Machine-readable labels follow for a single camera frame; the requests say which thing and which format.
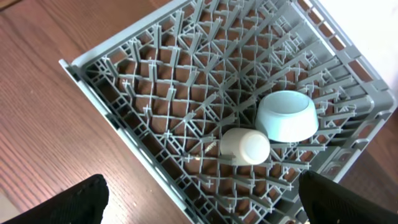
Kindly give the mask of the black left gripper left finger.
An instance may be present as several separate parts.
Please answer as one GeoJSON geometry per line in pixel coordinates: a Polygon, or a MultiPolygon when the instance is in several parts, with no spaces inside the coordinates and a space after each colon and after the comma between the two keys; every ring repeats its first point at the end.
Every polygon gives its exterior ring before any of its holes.
{"type": "Polygon", "coordinates": [[[107,182],[95,174],[4,223],[100,224],[108,202],[107,182]]]}

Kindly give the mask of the cream white cup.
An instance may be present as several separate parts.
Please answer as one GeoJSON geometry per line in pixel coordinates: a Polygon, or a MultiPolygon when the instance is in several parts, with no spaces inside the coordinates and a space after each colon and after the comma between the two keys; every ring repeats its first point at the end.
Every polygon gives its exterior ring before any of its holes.
{"type": "Polygon", "coordinates": [[[220,140],[220,153],[232,156],[234,166],[254,166],[263,163],[270,154],[271,145],[260,131],[232,128],[220,140]]]}

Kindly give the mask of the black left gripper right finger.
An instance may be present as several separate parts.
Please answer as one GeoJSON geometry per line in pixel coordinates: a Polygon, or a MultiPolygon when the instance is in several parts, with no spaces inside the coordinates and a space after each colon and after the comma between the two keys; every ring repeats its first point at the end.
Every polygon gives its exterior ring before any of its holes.
{"type": "Polygon", "coordinates": [[[308,170],[299,175],[298,194],[310,223],[397,224],[397,214],[308,170]]]}

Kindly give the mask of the light blue bowl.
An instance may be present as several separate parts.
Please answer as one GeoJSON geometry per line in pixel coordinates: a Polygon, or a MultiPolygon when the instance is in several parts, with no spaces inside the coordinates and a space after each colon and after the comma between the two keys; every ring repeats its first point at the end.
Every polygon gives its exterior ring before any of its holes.
{"type": "Polygon", "coordinates": [[[298,91],[270,93],[259,103],[255,127],[273,141],[304,141],[319,128],[315,103],[298,91]]]}

